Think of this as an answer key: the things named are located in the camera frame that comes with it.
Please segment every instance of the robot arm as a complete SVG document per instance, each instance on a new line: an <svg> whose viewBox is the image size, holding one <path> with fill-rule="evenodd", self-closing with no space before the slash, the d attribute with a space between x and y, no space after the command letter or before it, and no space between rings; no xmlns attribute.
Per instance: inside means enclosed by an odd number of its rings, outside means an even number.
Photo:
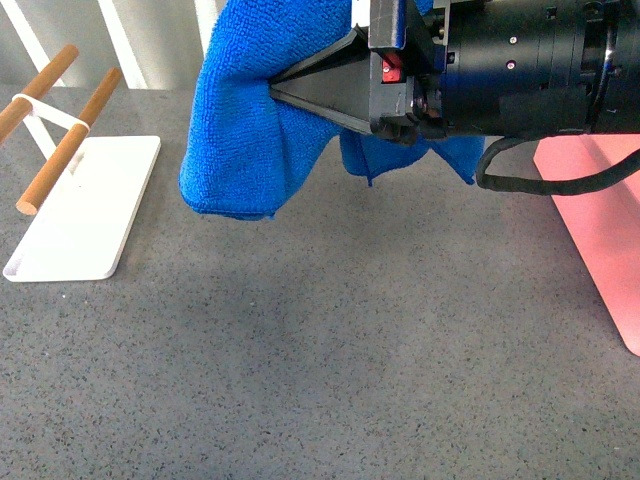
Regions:
<svg viewBox="0 0 640 480"><path fill-rule="evenodd" d="M640 133L640 21L633 0L371 0L369 22L271 80L271 96L356 132L411 145L502 136L476 172L483 188L577 195L640 170L636 152L566 182L486 174L519 143Z"/></svg>

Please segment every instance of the drying rack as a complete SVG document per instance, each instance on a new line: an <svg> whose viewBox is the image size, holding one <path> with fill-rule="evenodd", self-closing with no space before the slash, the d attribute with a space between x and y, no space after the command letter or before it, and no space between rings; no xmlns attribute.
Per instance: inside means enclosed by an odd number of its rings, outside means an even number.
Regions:
<svg viewBox="0 0 640 480"><path fill-rule="evenodd" d="M122 78L116 68L77 117L41 101L78 53L63 48L0 113L0 144L24 122L47 159L16 203L34 219L3 270L12 282L113 275L160 151L157 136L87 138ZM68 130L59 145L41 119Z"/></svg>

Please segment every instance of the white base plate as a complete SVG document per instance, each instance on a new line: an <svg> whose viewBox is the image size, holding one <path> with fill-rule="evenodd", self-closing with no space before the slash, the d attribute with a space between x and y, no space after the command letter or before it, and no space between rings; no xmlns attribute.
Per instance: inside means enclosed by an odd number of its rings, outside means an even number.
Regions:
<svg viewBox="0 0 640 480"><path fill-rule="evenodd" d="M159 151L155 136L86 139L3 275L12 282L113 275Z"/></svg>

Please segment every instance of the white wall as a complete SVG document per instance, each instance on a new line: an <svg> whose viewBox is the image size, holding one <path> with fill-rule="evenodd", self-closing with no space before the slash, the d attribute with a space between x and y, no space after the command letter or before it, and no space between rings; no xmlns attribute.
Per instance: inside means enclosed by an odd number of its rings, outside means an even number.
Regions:
<svg viewBox="0 0 640 480"><path fill-rule="evenodd" d="M67 43L67 86L113 66L130 88L192 89L225 0L0 0L0 83L26 84Z"/></svg>

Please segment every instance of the wooden dowel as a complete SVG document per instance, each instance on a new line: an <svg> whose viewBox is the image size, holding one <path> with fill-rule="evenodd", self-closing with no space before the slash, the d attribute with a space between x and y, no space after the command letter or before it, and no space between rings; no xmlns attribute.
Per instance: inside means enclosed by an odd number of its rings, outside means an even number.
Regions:
<svg viewBox="0 0 640 480"><path fill-rule="evenodd" d="M31 80L31 83L22 90L22 93L41 100L77 57L78 49L73 45L67 45ZM32 109L33 107L28 100L16 98L7 108L0 112L0 145L20 125L24 117L29 115Z"/></svg>
<svg viewBox="0 0 640 480"><path fill-rule="evenodd" d="M117 68L109 70L98 89L89 99L87 105L78 116L89 127L93 125L98 115L106 105L109 97L118 86L122 72ZM80 148L80 145L89 134L84 125L76 124L67 132L51 158L44 164L31 184L18 200L16 207L25 215L35 215L42 207L56 182L67 168L69 162Z"/></svg>

